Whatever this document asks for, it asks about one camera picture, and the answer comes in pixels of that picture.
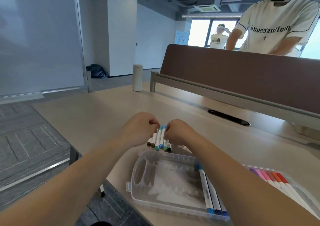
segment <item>beige desk surface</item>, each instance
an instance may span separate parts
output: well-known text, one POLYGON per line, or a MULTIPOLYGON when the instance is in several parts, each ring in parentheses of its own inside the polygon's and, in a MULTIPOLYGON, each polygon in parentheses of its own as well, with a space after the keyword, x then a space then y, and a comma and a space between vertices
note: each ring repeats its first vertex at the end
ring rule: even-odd
MULTIPOLYGON (((180 118, 240 163, 286 172, 320 201, 320 146, 316 140, 296 134, 287 122, 267 115, 161 84, 156 85, 155 93, 148 90, 149 83, 144 83, 141 92, 125 86, 37 103, 34 107, 82 155, 113 135, 139 111, 153 113, 160 124, 180 118), (208 108, 244 119, 252 126, 244 127, 210 115, 206 112, 208 108)), ((131 180, 138 152, 145 149, 149 148, 142 145, 127 151, 107 177, 129 202, 132 200, 125 190, 126 182, 131 180)), ((155 226, 222 224, 133 206, 155 226)))

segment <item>black bag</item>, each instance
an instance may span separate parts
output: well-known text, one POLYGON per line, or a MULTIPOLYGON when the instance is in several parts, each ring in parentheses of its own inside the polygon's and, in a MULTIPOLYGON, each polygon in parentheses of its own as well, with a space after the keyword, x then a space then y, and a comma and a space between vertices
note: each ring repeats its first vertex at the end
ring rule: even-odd
POLYGON ((92 64, 86 67, 87 71, 91 71, 91 78, 108 78, 109 74, 100 65, 92 64))

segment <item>gray carpet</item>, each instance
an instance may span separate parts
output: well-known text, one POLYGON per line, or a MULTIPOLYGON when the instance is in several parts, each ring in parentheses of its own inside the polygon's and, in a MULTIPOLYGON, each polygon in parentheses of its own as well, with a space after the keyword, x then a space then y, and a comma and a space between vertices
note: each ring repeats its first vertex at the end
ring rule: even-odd
MULTIPOLYGON (((151 70, 144 70, 143 82, 151 70)), ((92 79, 93 91, 130 85, 132 75, 92 79)), ((61 97, 78 95, 85 89, 44 94, 44 99, 0 105, 0 187, 69 158, 70 144, 31 106, 61 97)), ((36 189, 68 166, 62 164, 34 179, 0 192, 0 211, 36 189)), ((76 225, 106 221, 115 226, 148 225, 111 187, 104 185, 105 198, 95 193, 76 225)))

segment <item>person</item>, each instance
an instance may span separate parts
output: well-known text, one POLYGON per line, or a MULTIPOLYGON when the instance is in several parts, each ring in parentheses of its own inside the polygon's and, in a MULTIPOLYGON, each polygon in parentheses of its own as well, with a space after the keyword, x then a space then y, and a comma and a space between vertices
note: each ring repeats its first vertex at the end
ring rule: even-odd
POLYGON ((217 26, 217 34, 212 34, 210 39, 210 48, 214 49, 224 49, 224 45, 227 42, 228 36, 223 35, 223 32, 226 31, 229 35, 231 32, 229 31, 228 28, 222 23, 217 26))
MULTIPOLYGON (((154 115, 145 112, 134 115, 108 141, 2 211, 1 225, 74 225, 118 159, 131 147, 146 143, 157 128, 159 122, 154 115)), ((320 225, 306 209, 247 170, 182 120, 168 123, 165 139, 187 146, 199 160, 234 225, 320 225)))
POLYGON ((230 34, 226 49, 234 50, 248 32, 240 51, 287 55, 305 45, 319 17, 314 0, 262 0, 251 5, 230 34))

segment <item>graphic t-shirt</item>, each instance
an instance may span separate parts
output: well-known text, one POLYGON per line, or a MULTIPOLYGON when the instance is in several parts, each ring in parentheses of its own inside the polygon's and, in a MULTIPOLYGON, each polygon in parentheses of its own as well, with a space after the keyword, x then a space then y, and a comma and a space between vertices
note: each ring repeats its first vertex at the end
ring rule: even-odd
POLYGON ((228 36, 222 35, 222 34, 212 34, 210 38, 211 38, 210 48, 224 49, 224 45, 227 42, 226 40, 228 39, 228 36))
POLYGON ((251 5, 235 26, 248 30, 248 37, 240 51, 269 53, 286 37, 300 37, 298 45, 305 45, 319 17, 319 3, 314 0, 291 0, 284 6, 262 0, 251 5))

